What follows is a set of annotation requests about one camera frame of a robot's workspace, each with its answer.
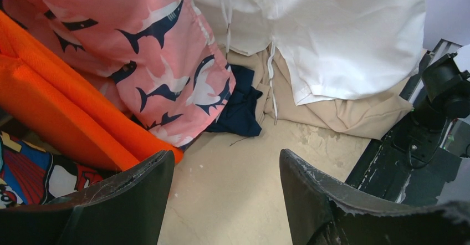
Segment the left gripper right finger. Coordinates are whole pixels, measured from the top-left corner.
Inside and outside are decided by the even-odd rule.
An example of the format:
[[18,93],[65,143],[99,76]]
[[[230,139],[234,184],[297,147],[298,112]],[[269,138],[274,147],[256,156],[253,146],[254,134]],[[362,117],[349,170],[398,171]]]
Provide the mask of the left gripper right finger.
[[279,156],[293,244],[468,244],[469,203],[408,206],[353,188],[292,150]]

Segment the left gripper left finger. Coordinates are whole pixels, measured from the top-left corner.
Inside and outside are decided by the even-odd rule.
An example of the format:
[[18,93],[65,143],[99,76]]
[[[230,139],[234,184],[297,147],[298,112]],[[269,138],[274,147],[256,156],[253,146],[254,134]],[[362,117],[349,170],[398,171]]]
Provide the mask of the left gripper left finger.
[[43,205],[1,210],[2,244],[157,244],[175,157],[136,166]]

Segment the white shorts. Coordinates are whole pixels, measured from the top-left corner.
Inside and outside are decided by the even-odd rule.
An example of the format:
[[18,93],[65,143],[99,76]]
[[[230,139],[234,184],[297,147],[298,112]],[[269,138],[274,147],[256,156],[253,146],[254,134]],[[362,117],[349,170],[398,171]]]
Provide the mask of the white shorts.
[[416,74],[425,0],[193,0],[216,42],[246,56],[273,47],[296,105],[357,100]]

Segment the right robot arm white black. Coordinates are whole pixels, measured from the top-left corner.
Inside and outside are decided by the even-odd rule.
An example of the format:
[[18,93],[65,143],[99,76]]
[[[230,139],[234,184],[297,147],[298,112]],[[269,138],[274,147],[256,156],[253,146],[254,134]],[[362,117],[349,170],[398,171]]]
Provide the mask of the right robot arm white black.
[[457,52],[446,53],[421,75],[426,96],[411,119],[429,132],[442,130],[447,120],[469,116],[469,71],[459,68],[457,57]]

